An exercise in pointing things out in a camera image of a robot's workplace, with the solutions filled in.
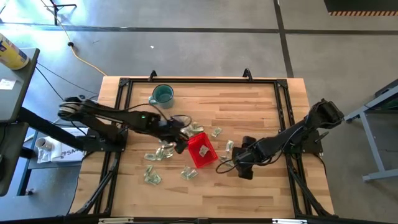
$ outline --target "butcher block tabletop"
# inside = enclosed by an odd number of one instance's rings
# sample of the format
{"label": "butcher block tabletop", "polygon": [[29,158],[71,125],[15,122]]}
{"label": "butcher block tabletop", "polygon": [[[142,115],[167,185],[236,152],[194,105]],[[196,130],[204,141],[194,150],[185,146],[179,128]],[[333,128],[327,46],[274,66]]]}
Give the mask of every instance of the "butcher block tabletop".
{"label": "butcher block tabletop", "polygon": [[[104,77],[99,103],[114,107],[119,79],[120,77]],[[307,92],[301,78],[288,78],[287,83],[297,122],[309,111]],[[153,89],[159,84],[134,83],[130,106],[147,103]],[[226,155],[228,140],[233,141],[235,146],[240,146],[243,136],[274,136],[280,129],[274,86],[271,84],[167,84],[174,89],[175,103],[171,109],[162,111],[166,116],[191,116],[204,127],[219,157]],[[285,109],[282,90],[281,98]],[[135,110],[156,112],[150,106],[140,106]],[[222,133],[214,138],[211,133],[217,127],[222,129]],[[219,161],[197,169],[198,175],[192,180],[184,180],[180,176],[184,166],[195,167],[188,150],[182,154],[175,152],[171,158],[162,161],[144,159],[145,153],[155,153],[159,147],[158,139],[129,131],[126,150],[121,154],[112,217],[294,217],[284,156],[269,166],[254,166],[252,180],[240,179],[236,170],[217,174],[215,168]],[[97,188],[103,158],[103,152],[95,152],[83,161],[70,212],[81,208]],[[322,163],[311,154],[303,154],[302,159],[308,188],[324,208],[333,213]],[[144,182],[146,165],[153,165],[162,178],[159,185]],[[105,189],[101,208],[106,203],[108,187]],[[297,189],[300,208],[304,211],[302,193],[298,187]]]}

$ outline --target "concrete floor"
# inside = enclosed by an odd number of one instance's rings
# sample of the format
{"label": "concrete floor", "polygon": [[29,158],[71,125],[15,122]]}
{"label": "concrete floor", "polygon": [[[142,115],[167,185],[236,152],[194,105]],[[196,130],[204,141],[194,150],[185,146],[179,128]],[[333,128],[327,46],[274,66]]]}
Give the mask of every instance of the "concrete floor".
{"label": "concrete floor", "polygon": [[[76,2],[64,8],[65,24],[108,27],[212,27],[276,29],[272,0],[119,0]],[[280,0],[286,29],[397,30],[398,17],[330,17],[322,0]],[[0,14],[3,22],[52,24],[53,17],[40,1],[9,0]],[[19,47],[41,50],[39,62],[71,82],[98,92],[102,75],[76,60],[60,31],[31,26],[0,26],[0,32]],[[79,55],[108,75],[241,76],[244,68],[255,77],[286,77],[279,34],[172,33],[172,32],[69,32]],[[332,100],[349,113],[373,97],[373,93],[397,78],[396,35],[287,35],[295,77],[305,80],[310,103]],[[91,93],[71,86],[42,70],[62,96]],[[55,120],[60,100],[44,79],[35,73],[24,106]],[[342,124],[323,140],[324,160],[335,213],[345,218],[396,222],[398,178],[363,183],[362,175],[376,171],[361,123]],[[0,220],[47,217],[67,212],[75,185],[53,184],[44,179],[68,174],[75,183],[76,171],[57,168],[38,170],[28,188],[42,197],[20,202],[26,214],[0,210]],[[15,200],[12,193],[0,205]],[[43,208],[40,201],[56,201],[58,208]]]}

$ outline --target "red plastic container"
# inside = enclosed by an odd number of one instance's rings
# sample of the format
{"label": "red plastic container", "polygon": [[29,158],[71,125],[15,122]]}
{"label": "red plastic container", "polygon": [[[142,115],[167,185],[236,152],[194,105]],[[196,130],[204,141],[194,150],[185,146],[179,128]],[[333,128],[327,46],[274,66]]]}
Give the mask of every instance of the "red plastic container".
{"label": "red plastic container", "polygon": [[[199,154],[201,146],[206,146],[209,151],[202,157]],[[218,159],[206,133],[200,133],[189,139],[188,150],[197,168],[202,168]]]}

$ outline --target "yellow cable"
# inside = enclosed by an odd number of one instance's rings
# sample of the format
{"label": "yellow cable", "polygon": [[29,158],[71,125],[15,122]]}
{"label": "yellow cable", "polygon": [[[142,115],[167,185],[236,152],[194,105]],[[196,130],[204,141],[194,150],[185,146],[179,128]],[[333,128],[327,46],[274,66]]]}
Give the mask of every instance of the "yellow cable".
{"label": "yellow cable", "polygon": [[[62,25],[61,21],[55,16],[55,14],[54,14],[54,13],[51,11],[51,9],[43,2],[43,0],[40,0],[40,1],[42,1],[43,5],[51,12],[51,14],[54,16],[54,18],[55,18],[55,19],[58,21],[58,23],[61,25],[63,31],[65,31],[65,34],[66,34],[67,37],[68,37],[69,42],[72,42],[72,41],[70,40],[70,37],[69,37],[69,35],[68,35],[67,30],[65,30],[65,28],[64,28],[64,26]],[[83,60],[83,59],[81,59],[79,56],[77,56],[75,50],[73,49],[73,46],[70,46],[70,49],[72,50],[73,55],[74,55],[77,59],[79,59],[79,60],[82,61],[83,63],[85,63],[85,64],[87,64],[87,65],[89,65],[89,66],[95,68],[97,71],[99,71],[100,73],[102,73],[104,76],[108,76],[106,73],[104,73],[101,69],[97,68],[95,65],[92,65],[91,63],[86,62],[85,60]]]}

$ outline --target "yellow can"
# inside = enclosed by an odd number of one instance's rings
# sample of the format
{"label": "yellow can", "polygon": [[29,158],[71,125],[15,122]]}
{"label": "yellow can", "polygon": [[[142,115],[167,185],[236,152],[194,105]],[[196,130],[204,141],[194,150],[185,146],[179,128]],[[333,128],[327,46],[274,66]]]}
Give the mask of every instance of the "yellow can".
{"label": "yellow can", "polygon": [[29,58],[5,36],[0,34],[0,62],[12,70],[18,70],[27,65]]}

